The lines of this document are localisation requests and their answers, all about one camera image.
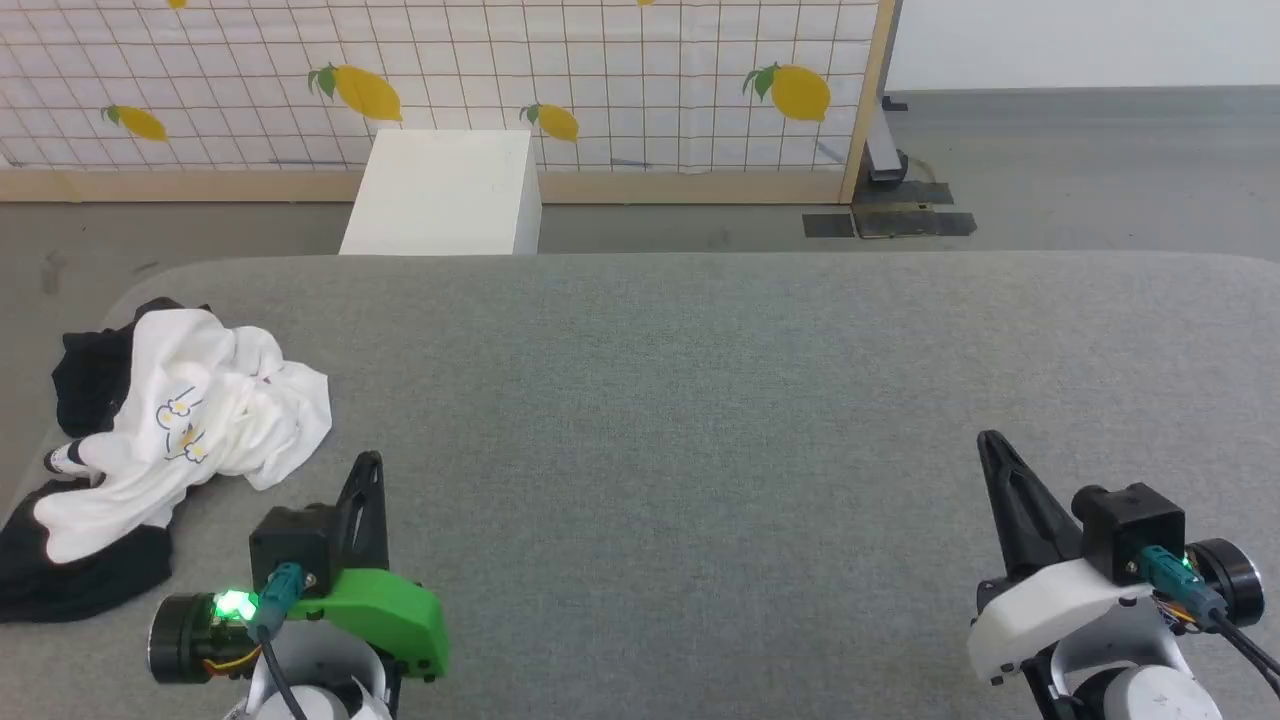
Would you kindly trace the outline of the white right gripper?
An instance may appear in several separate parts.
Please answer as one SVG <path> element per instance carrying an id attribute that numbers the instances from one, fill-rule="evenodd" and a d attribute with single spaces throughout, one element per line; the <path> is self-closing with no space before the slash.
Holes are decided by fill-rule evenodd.
<path id="1" fill-rule="evenodd" d="M 977 447 L 1006 577 L 1039 570 L 991 600 L 972 625 L 970 667 L 989 682 L 1153 587 L 1119 585 L 1079 559 L 1080 527 L 1002 433 L 980 432 Z"/>

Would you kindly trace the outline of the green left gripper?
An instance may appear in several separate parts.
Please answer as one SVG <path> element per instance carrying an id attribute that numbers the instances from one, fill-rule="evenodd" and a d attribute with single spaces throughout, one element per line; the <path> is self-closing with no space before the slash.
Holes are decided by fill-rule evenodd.
<path id="1" fill-rule="evenodd" d="M 328 594 L 300 600 L 288 619 L 330 623 L 393 659 L 408 676 L 443 678 L 451 665 L 451 639 L 442 602 L 388 571 L 384 462 L 379 452 L 362 456 L 367 461 L 353 461 L 335 503 L 338 568 L 344 571 Z M 348 568 L 361 525 L 365 568 Z"/>

